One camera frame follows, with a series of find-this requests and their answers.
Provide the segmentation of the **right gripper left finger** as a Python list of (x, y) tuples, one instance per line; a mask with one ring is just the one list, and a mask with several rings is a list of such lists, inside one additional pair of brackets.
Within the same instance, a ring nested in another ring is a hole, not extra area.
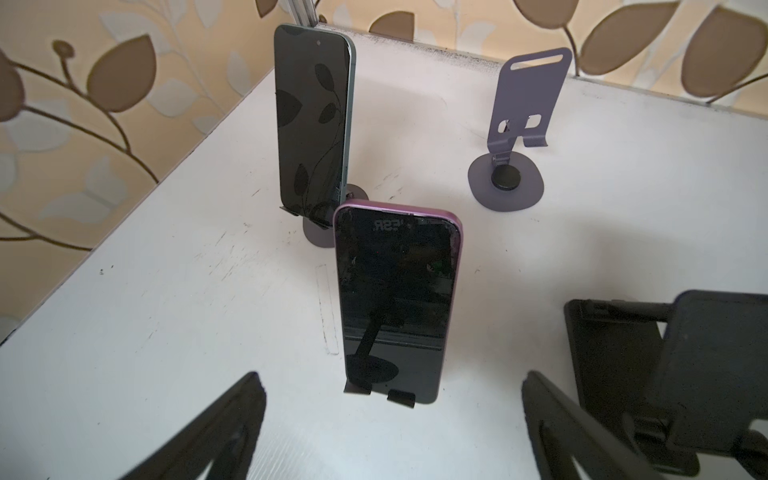
[(267, 394), (246, 373), (126, 479), (245, 479), (264, 421)]

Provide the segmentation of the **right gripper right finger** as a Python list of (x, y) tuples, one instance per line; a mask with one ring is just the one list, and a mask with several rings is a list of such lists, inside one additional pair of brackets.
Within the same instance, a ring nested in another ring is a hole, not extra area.
[(546, 376), (530, 371), (522, 383), (528, 436), (542, 479), (661, 479)]

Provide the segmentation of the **black square stand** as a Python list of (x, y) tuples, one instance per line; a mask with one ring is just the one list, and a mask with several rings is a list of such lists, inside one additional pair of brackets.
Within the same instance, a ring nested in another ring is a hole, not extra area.
[(688, 290), (671, 303), (564, 307), (580, 406), (656, 471), (694, 477), (698, 456), (767, 476), (767, 298)]

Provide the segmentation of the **black phone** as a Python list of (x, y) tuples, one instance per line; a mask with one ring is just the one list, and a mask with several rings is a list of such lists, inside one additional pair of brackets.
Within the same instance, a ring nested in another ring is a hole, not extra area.
[(439, 395), (463, 244), (448, 211), (349, 200), (333, 218), (346, 389)]
[(274, 60), (282, 208), (329, 228), (347, 195), (356, 49), (341, 33), (282, 24)]

